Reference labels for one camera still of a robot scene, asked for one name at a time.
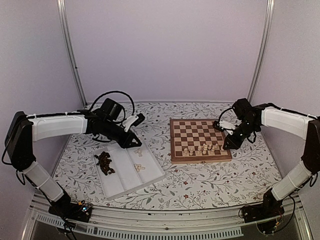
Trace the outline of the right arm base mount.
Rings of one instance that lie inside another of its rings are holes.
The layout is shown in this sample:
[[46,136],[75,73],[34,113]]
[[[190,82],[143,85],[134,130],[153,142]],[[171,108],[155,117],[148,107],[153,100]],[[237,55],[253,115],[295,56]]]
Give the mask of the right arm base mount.
[[245,223],[256,223],[258,231],[263,235],[272,235],[277,231],[285,210],[280,204],[273,209],[263,207],[263,204],[244,205],[238,212],[238,216]]

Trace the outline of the white divided tray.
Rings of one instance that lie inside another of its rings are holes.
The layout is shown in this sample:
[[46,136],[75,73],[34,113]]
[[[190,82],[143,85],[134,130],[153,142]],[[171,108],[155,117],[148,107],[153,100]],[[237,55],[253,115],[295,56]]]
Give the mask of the white divided tray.
[[[137,149],[142,150],[141,163],[145,166],[145,170],[140,172],[137,172],[134,167],[136,157],[134,151]],[[108,201],[143,189],[165,178],[164,170],[144,141],[140,147],[123,149],[115,143],[93,151],[95,164],[98,160],[94,155],[100,155],[102,152],[110,154],[112,160],[110,167],[115,170],[115,173],[104,175],[100,167],[96,166],[104,196]]]

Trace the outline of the floral patterned table mat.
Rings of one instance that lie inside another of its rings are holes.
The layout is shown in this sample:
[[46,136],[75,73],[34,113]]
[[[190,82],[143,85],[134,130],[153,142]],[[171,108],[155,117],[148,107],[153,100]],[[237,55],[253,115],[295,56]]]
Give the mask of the floral patterned table mat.
[[112,201],[105,198],[93,151],[103,145],[89,135],[74,135],[53,178],[74,201],[97,206],[138,210],[196,210],[260,202],[263,194],[281,180],[278,167],[260,133],[232,151],[232,160],[222,163],[172,164],[171,119],[215,119],[237,124],[227,103],[137,103],[145,121],[136,129],[165,172],[165,178]]

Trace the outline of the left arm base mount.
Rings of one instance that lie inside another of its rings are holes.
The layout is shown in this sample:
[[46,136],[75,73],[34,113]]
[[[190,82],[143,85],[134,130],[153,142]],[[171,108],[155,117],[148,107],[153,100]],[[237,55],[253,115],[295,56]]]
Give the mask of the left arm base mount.
[[52,202],[48,212],[52,215],[61,217],[62,219],[70,219],[88,223],[92,214],[91,203],[86,203],[84,200],[74,203],[69,200]]

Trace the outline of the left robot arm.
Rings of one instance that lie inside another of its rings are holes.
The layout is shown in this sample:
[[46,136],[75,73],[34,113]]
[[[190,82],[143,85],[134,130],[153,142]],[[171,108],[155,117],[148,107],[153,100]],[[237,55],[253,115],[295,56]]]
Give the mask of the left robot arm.
[[142,113],[132,113],[123,120],[118,120],[123,110],[121,104],[107,98],[97,109],[42,115],[26,115],[23,111],[18,111],[4,141],[3,154],[9,158],[7,165],[22,173],[41,190],[63,217],[70,217],[75,211],[71,198],[37,163],[33,143],[47,138],[86,134],[105,136],[123,149],[140,147],[142,143],[131,127],[138,126],[145,120],[145,116]]

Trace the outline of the front aluminium rail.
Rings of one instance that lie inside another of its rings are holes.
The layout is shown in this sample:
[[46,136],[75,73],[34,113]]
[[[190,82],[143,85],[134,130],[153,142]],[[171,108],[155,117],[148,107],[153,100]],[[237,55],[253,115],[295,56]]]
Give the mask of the front aluminium rail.
[[283,202],[285,213],[273,234],[261,233],[271,219],[245,222],[241,207],[200,210],[134,210],[94,206],[89,222],[71,221],[71,228],[48,212],[36,194],[27,210],[24,240],[311,240],[313,235],[297,195]]

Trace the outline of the left aluminium frame post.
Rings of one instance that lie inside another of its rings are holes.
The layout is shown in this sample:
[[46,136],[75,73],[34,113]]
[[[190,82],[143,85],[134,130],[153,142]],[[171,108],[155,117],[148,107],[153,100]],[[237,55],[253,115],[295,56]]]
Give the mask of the left aluminium frame post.
[[86,106],[88,103],[87,103],[85,91],[84,91],[84,88],[83,88],[83,85],[81,82],[81,78],[80,78],[80,74],[79,74],[79,68],[78,68],[77,61],[76,61],[75,54],[74,54],[74,48],[73,48],[73,44],[72,44],[72,38],[71,38],[68,17],[67,17],[67,11],[66,11],[66,1],[65,0],[57,0],[56,2],[57,2],[57,9],[58,9],[58,14],[59,14],[62,35],[64,38],[65,47],[66,47],[69,63],[71,66],[71,72],[72,72],[72,75],[74,78],[76,90],[79,95],[79,99],[80,99],[81,104],[83,106]]

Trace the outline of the aluminium frame post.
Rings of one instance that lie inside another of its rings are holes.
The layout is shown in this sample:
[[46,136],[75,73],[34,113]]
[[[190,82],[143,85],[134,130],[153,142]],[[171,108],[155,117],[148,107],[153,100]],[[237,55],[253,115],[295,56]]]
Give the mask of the aluminium frame post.
[[251,84],[250,84],[248,95],[247,95],[247,99],[250,103],[253,101],[255,91],[257,89],[260,73],[262,70],[263,62],[264,62],[265,52],[268,46],[269,35],[272,27],[274,7],[275,7],[274,0],[268,0],[266,2],[266,10],[265,10],[258,56],[255,63],[253,76],[252,76]]
[[76,61],[75,54],[74,54],[74,48],[73,48],[73,44],[72,44],[72,38],[71,38],[68,17],[67,17],[67,11],[66,11],[66,1],[65,0],[57,0],[56,2],[57,2],[57,9],[58,9],[58,14],[59,14],[62,35],[64,38],[65,47],[66,47],[69,63],[71,66],[71,72],[72,72],[72,75],[74,78],[76,90],[79,95],[79,99],[80,99],[81,104],[83,106],[86,106],[88,103],[87,103],[85,91],[84,91],[84,88],[83,88],[83,85],[81,82],[81,78],[80,78],[80,74],[79,74],[79,68],[78,68],[77,61]]

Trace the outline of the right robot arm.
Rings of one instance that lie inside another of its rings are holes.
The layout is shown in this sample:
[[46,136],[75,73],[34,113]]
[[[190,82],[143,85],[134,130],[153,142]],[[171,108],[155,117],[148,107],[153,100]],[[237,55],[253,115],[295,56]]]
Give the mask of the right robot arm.
[[251,105],[246,98],[238,99],[230,108],[239,124],[223,121],[214,124],[220,131],[226,131],[223,143],[225,150],[237,150],[244,141],[251,141],[263,127],[279,130],[299,138],[304,143],[300,161],[286,176],[273,185],[263,196],[258,213],[269,218],[278,210],[282,200],[301,189],[320,171],[320,118],[279,107],[271,102]]

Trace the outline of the light chess pieces pile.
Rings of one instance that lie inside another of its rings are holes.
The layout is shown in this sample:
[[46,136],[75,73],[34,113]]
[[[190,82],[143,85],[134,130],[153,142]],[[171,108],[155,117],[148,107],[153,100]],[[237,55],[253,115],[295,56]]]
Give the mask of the light chess pieces pile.
[[144,165],[142,165],[142,163],[141,163],[142,157],[143,157],[142,150],[140,148],[138,148],[137,150],[134,151],[134,153],[136,154],[134,164],[133,164],[135,167],[135,170],[137,172],[140,172],[141,170],[145,170],[146,167]]

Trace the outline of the right aluminium frame post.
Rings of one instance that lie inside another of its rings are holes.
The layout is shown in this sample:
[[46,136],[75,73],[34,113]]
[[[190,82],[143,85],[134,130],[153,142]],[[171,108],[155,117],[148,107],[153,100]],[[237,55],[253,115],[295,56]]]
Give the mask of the right aluminium frame post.
[[250,103],[253,101],[255,91],[257,89],[260,73],[262,70],[263,62],[264,62],[265,52],[268,46],[269,35],[272,27],[274,7],[275,7],[274,0],[268,0],[266,2],[266,10],[265,10],[258,56],[255,63],[253,76],[252,76],[251,84],[250,84],[248,95],[247,95],[247,99]]

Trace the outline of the wooden chessboard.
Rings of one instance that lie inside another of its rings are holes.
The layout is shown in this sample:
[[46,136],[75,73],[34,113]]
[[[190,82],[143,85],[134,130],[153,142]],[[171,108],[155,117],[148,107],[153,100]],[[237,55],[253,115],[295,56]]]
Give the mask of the wooden chessboard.
[[[221,150],[224,144],[225,133],[213,128],[214,119],[171,119],[170,126],[170,156],[172,164],[204,164],[230,162],[230,150]],[[207,150],[206,155],[197,155],[198,146],[203,144],[218,144],[215,155]],[[183,155],[183,150],[194,148],[193,155]]]

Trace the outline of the dark chess pieces pile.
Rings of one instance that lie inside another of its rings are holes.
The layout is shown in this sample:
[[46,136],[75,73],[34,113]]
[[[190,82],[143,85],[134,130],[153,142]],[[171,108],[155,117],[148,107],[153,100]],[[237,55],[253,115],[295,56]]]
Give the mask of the dark chess pieces pile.
[[94,157],[98,160],[96,165],[100,167],[105,176],[115,173],[115,170],[110,167],[112,160],[108,152],[103,151],[100,155],[95,154]]

